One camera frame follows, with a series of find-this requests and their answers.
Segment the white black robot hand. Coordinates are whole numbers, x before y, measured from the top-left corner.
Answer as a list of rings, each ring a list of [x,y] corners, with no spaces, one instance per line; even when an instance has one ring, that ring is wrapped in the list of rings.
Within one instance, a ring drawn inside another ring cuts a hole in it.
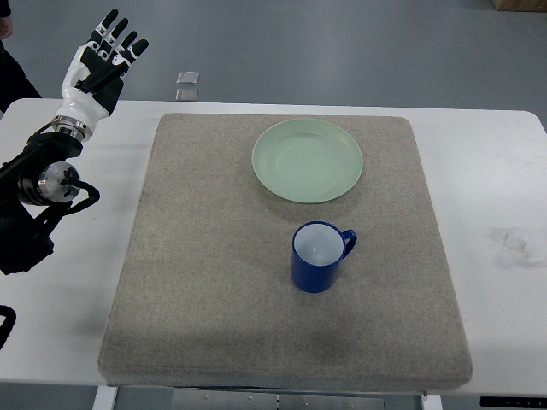
[[[112,9],[91,32],[71,61],[62,82],[62,105],[51,127],[80,142],[88,140],[100,120],[115,110],[131,65],[149,42],[135,31],[124,35],[128,19]]]

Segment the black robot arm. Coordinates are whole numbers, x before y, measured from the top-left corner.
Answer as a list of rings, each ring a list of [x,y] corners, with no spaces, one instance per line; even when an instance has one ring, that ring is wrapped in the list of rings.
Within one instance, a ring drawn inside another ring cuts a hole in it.
[[[47,124],[1,166],[1,272],[27,272],[53,253],[59,222],[100,199],[67,162],[79,156],[90,133],[67,122]]]

